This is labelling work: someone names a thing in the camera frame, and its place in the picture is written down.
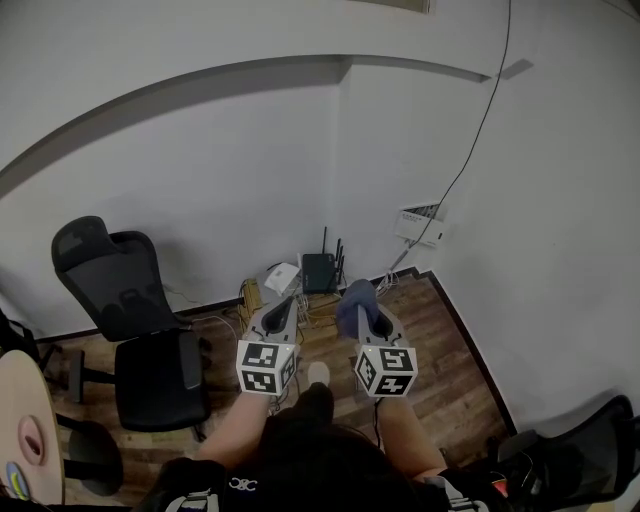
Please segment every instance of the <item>white logo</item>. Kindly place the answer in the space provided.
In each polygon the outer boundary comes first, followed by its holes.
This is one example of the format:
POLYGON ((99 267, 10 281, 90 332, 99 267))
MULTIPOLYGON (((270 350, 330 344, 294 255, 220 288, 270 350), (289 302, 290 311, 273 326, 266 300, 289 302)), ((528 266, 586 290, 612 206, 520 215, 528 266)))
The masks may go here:
POLYGON ((236 477, 233 477, 231 479, 231 482, 229 482, 229 487, 231 487, 232 489, 238 489, 239 491, 253 492, 256 490, 257 485, 258 482, 256 480, 241 480, 240 478, 236 477))

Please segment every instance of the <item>black baseboard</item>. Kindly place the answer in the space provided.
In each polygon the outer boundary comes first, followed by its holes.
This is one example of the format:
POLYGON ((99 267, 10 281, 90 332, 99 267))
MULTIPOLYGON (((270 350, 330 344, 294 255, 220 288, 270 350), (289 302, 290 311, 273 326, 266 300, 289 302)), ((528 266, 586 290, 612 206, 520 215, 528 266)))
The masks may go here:
POLYGON ((444 288, 442 288, 442 285, 440 284, 440 281, 438 281, 438 278, 436 277, 436 275, 432 271, 426 272, 425 274, 426 274, 426 277, 431 282, 431 284, 433 285, 433 287, 435 288, 436 292, 438 293, 438 296, 444 303, 445 307, 447 308, 447 311, 451 315, 451 318, 453 318, 453 321, 456 324, 458 331, 460 331, 460 334, 462 335, 462 338, 464 339, 464 342, 466 343, 467 348, 469 349, 469 352, 471 352, 471 355, 473 356, 474 361, 478 365, 478 368, 480 368, 480 372, 482 372, 482 376, 484 377, 484 380, 487 383, 487 386, 489 386, 489 391, 491 391, 493 400, 498 406, 498 410, 500 411, 500 415, 502 416, 502 421, 504 421, 504 424, 507 427, 507 432, 509 433, 510 436, 516 435, 518 433, 518 430, 516 429, 516 425, 513 422, 513 419, 511 418, 509 409, 507 409, 507 404, 505 404, 502 398, 502 395, 500 394, 500 391, 498 391, 498 387, 496 386, 496 383, 493 380, 491 373, 489 372, 489 368, 487 368, 487 365, 484 362, 484 359, 482 359, 482 356, 480 355, 480 351, 478 350, 478 347, 473 341, 471 334, 469 334, 467 327, 464 325, 462 318, 460 318, 460 315, 456 311, 456 308, 453 307, 453 304, 449 300, 447 293, 444 291, 444 288))
MULTIPOLYGON (((412 275, 416 279, 422 279, 428 274, 428 272, 424 272, 420 274, 415 267, 410 267, 404 270, 400 270, 396 272, 396 274, 398 277, 412 275)), ((373 286, 377 286, 380 283, 380 281, 382 281, 382 279, 383 279, 382 277, 372 279, 371 283, 373 284, 373 286)), ((242 302, 243 302, 243 299, 241 297, 238 297, 237 299, 223 300, 222 302, 214 302, 213 304, 207 304, 207 305, 198 306, 195 308, 183 309, 182 311, 176 311, 176 315, 185 316, 185 317, 204 315, 207 313, 212 313, 219 309, 236 307, 238 304, 242 304, 242 302)), ((94 334, 100 334, 100 331, 98 329, 89 329, 87 331, 72 332, 69 334, 59 334, 58 336, 48 336, 46 338, 40 338, 36 340, 36 343, 58 343, 61 341, 68 341, 76 338, 84 338, 85 336, 93 336, 94 334)))

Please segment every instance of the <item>chair base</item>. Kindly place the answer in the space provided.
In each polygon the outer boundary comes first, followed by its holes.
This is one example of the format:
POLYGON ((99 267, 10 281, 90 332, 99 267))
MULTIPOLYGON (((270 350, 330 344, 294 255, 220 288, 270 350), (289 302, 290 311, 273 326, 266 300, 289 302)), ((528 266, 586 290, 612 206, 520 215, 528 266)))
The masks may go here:
POLYGON ((83 421, 81 430, 73 430, 69 438, 69 456, 74 462, 86 462, 105 468, 99 478, 81 478, 82 485, 92 493, 111 496, 122 486, 120 451, 102 425, 83 421))

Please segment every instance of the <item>white box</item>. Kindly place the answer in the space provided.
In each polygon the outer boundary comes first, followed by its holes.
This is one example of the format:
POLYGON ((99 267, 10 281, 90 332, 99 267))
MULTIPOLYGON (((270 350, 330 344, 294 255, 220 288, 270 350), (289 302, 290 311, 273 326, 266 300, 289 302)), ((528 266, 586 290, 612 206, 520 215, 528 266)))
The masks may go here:
POLYGON ((242 391, 280 396, 296 373, 297 345, 238 341, 236 372, 242 391))
POLYGON ((420 238, 427 224, 429 224, 429 228, 420 239, 420 243, 436 247, 444 233, 444 222, 436 219, 429 219, 429 217, 401 210, 398 213, 394 234, 407 240, 415 241, 420 238))
POLYGON ((355 372, 369 396, 406 396, 418 376, 416 349, 363 345, 355 372))

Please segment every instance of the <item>chair armrest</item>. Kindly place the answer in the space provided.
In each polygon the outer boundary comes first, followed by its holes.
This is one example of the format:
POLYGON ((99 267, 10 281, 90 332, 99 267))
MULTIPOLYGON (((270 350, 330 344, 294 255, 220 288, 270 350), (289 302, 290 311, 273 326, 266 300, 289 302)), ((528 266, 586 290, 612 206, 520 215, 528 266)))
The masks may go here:
POLYGON ((200 342, 194 332, 180 333, 178 338, 180 350, 180 366, 184 387, 195 389, 202 384, 202 358, 200 357, 200 342))
POLYGON ((498 448, 498 463, 514 457, 518 453, 530 448, 538 442, 540 436, 538 436, 535 430, 526 430, 520 434, 516 434, 510 437, 498 448))

